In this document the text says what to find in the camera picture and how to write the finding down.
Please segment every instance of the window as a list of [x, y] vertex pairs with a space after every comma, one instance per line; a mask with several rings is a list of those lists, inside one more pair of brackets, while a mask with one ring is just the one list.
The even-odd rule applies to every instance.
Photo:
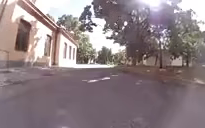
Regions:
[[51, 36], [47, 35], [45, 46], [44, 46], [44, 55], [50, 56], [51, 53]]
[[75, 60], [75, 48], [73, 48], [73, 54], [72, 59]]
[[67, 53], [67, 43], [65, 43], [63, 58], [66, 58], [66, 53]]
[[27, 21], [21, 19], [17, 36], [16, 36], [16, 46], [15, 50], [17, 51], [27, 51], [29, 35], [30, 35], [31, 25]]
[[69, 46], [69, 59], [72, 59], [72, 46]]

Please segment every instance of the curb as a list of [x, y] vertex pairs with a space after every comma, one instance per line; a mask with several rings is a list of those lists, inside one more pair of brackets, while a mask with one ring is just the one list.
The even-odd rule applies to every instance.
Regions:
[[188, 80], [188, 79], [182, 79], [182, 78], [176, 78], [176, 77], [171, 77], [171, 76], [165, 76], [165, 75], [159, 75], [159, 77], [157, 77], [157, 75], [155, 74], [145, 74], [143, 72], [132, 72], [130, 71], [129, 69], [126, 69], [126, 68], [116, 68], [117, 70], [123, 72], [123, 73], [129, 73], [129, 74], [133, 74], [133, 75], [144, 75], [144, 76], [149, 76], [149, 77], [153, 77], [155, 79], [159, 79], [159, 80], [162, 80], [162, 78], [166, 78], [166, 79], [169, 79], [169, 80], [176, 80], [176, 81], [182, 81], [182, 82], [185, 82], [185, 83], [190, 83], [190, 84], [197, 84], [197, 85], [201, 85], [201, 86], [205, 86], [205, 83], [198, 83], [198, 82], [195, 82], [195, 81], [192, 81], [192, 80]]

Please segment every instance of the building wall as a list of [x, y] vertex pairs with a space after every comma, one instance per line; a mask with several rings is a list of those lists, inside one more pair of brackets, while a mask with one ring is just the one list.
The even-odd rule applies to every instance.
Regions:
[[[64, 58], [65, 43], [67, 43], [66, 58]], [[60, 67], [73, 67], [76, 64], [77, 46], [69, 41], [63, 34], [58, 35], [57, 40], [57, 63]], [[72, 47], [71, 59], [69, 59], [69, 46]], [[75, 57], [73, 59], [73, 48], [75, 48]]]
[[[143, 60], [143, 64], [147, 66], [159, 66], [160, 61], [159, 58], [157, 58], [156, 62], [156, 57], [149, 57], [146, 60]], [[182, 57], [176, 58], [174, 60], [170, 59], [169, 55], [163, 54], [163, 66], [182, 66]]]
[[[20, 19], [24, 19], [31, 24], [27, 52], [15, 50]], [[0, 25], [0, 67], [4, 67], [7, 61], [10, 62], [10, 66], [22, 66], [23, 64], [50, 65], [52, 52], [51, 56], [44, 56], [47, 35], [52, 37], [53, 42], [54, 35], [52, 30], [17, 5], [16, 1], [8, 3]]]
[[[20, 19], [31, 24], [28, 51], [16, 51], [15, 43]], [[77, 46], [68, 40], [63, 34], [58, 35], [56, 46], [56, 64], [62, 67], [73, 67], [76, 64]], [[52, 37], [50, 56], [44, 56], [44, 47], [47, 35]], [[26, 10], [17, 4], [17, 0], [9, 0], [0, 24], [0, 67], [24, 66], [24, 65], [51, 65], [54, 58], [55, 30], [38, 21]], [[64, 43], [67, 43], [67, 58], [64, 55]], [[69, 46], [75, 48], [75, 58], [69, 59]]]

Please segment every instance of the tree trunk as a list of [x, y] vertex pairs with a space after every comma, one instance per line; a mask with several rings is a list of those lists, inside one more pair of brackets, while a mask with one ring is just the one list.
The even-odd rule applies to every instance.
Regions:
[[187, 55], [187, 57], [186, 57], [186, 66], [187, 66], [187, 67], [189, 67], [189, 62], [190, 62], [190, 61], [189, 61], [189, 56]]
[[136, 58], [133, 57], [133, 58], [132, 58], [132, 66], [136, 66], [136, 62], [137, 62], [137, 61], [136, 61]]
[[160, 48], [160, 68], [163, 68], [163, 53], [162, 53], [162, 44], [161, 41], [159, 39], [159, 48]]
[[158, 56], [156, 55], [155, 66], [157, 65]]
[[187, 55], [186, 55], [186, 66], [189, 67], [189, 63], [190, 63], [190, 52], [187, 50]]
[[184, 67], [184, 58], [182, 57], [182, 67]]

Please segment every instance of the sunlight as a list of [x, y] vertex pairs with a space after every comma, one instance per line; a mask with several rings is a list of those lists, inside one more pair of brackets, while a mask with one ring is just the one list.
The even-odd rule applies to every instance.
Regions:
[[145, 4], [150, 7], [158, 7], [161, 4], [161, 0], [142, 0]]

